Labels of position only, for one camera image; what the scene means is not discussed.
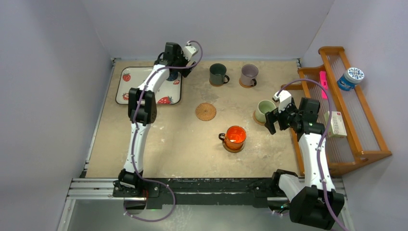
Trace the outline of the dark brown wooden coaster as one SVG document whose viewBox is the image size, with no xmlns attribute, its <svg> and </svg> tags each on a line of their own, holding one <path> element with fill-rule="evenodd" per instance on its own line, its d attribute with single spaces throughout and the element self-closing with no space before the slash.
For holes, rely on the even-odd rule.
<svg viewBox="0 0 408 231">
<path fill-rule="evenodd" d="M 223 147 L 225 150 L 227 150 L 230 153 L 238 153 L 241 152 L 245 148 L 245 142 L 242 144 L 242 146 L 239 149 L 231 149 L 229 148 L 225 142 L 222 143 Z"/>
</svg>

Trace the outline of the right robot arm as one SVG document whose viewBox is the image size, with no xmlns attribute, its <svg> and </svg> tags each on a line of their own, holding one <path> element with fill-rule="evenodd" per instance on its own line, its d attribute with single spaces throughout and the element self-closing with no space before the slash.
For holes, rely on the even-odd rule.
<svg viewBox="0 0 408 231">
<path fill-rule="evenodd" d="M 279 106 L 265 114 L 265 127 L 275 134 L 274 123 L 278 122 L 280 130 L 291 128 L 296 133 L 305 178 L 304 182 L 300 182 L 295 173 L 278 169 L 272 176 L 271 192 L 277 196 L 286 195 L 292 222 L 330 230 L 344 206 L 344 195 L 336 192 L 328 170 L 325 154 L 327 132 L 325 126 L 318 122 L 320 103 L 303 97 L 300 106 L 296 107 L 291 96 L 275 96 L 273 101 Z"/>
</svg>

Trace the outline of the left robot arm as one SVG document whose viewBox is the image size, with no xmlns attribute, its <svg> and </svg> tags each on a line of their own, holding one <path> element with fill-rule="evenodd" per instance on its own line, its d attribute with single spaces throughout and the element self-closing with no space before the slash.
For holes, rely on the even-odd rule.
<svg viewBox="0 0 408 231">
<path fill-rule="evenodd" d="M 115 188 L 132 197 L 137 197 L 144 190 L 146 179 L 143 178 L 143 155 L 147 136 L 152 123 L 157 117 L 156 94 L 162 84 L 173 74 L 187 77 L 198 64 L 192 57 L 202 53 L 199 42 L 189 40 L 180 46 L 168 42 L 165 50 L 154 62 L 152 71 L 136 88 L 128 92 L 128 117 L 131 125 L 131 138 L 124 167 L 115 181 Z"/>
</svg>

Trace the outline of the navy blue mug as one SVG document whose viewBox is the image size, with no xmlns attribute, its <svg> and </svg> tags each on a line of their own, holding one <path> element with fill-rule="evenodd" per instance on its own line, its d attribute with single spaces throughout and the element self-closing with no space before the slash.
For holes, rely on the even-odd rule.
<svg viewBox="0 0 408 231">
<path fill-rule="evenodd" d="M 169 77 L 166 79 L 167 81 L 175 81 L 178 79 L 179 73 L 178 72 L 171 72 Z"/>
</svg>

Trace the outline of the purple mug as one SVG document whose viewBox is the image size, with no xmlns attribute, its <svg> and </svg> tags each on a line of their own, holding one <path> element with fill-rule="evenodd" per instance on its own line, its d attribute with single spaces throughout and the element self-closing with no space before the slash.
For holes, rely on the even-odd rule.
<svg viewBox="0 0 408 231">
<path fill-rule="evenodd" d="M 254 79 L 257 78 L 259 71 L 258 68 L 253 64 L 246 64 L 241 69 L 241 81 L 244 85 L 253 85 Z"/>
</svg>

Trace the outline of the light wooden coaster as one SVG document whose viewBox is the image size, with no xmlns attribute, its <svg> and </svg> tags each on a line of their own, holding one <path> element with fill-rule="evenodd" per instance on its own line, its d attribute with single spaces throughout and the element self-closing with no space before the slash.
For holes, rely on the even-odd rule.
<svg viewBox="0 0 408 231">
<path fill-rule="evenodd" d="M 252 88 L 252 87 L 255 87 L 256 85 L 257 85 L 257 81 L 256 81 L 256 79 L 254 79 L 254 84 L 253 85 L 244 85 L 243 83 L 242 83 L 242 81 L 241 81 L 241 79 L 239 79 L 239 84 L 243 87 L 243 88 Z"/>
<path fill-rule="evenodd" d="M 228 82 L 223 82 L 223 83 L 221 83 L 221 84 L 214 84 L 211 80 L 209 80 L 209 83 L 210 83 L 212 86 L 214 86 L 214 87 L 221 87 L 221 86 L 223 86 L 224 84 L 226 84 L 226 83 L 228 83 Z"/>
</svg>

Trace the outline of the pale green mug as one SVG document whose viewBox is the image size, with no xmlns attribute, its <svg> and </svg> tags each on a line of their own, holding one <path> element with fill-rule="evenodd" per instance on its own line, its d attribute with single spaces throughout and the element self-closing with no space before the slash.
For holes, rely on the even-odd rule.
<svg viewBox="0 0 408 231">
<path fill-rule="evenodd" d="M 266 123 L 266 113 L 272 112 L 276 109 L 276 105 L 274 102 L 269 100 L 262 100 L 258 103 L 255 111 L 254 111 L 254 119 L 259 124 Z"/>
</svg>

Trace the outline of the orange mug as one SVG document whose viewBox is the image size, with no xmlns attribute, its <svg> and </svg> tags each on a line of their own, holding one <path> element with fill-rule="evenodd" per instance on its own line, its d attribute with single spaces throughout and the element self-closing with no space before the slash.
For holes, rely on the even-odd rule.
<svg viewBox="0 0 408 231">
<path fill-rule="evenodd" d="M 225 133 L 219 133 L 218 138 L 231 149 L 239 149 L 247 137 L 246 131 L 240 126 L 231 126 Z"/>
</svg>

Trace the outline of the dark green mug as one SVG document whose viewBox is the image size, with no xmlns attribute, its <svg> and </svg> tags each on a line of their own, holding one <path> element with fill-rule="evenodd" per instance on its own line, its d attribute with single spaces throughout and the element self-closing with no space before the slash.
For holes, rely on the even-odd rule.
<svg viewBox="0 0 408 231">
<path fill-rule="evenodd" d="M 230 77 L 227 75 L 227 68 L 223 64 L 212 64 L 209 71 L 209 80 L 211 80 L 214 84 L 221 84 L 223 82 L 229 83 Z"/>
</svg>

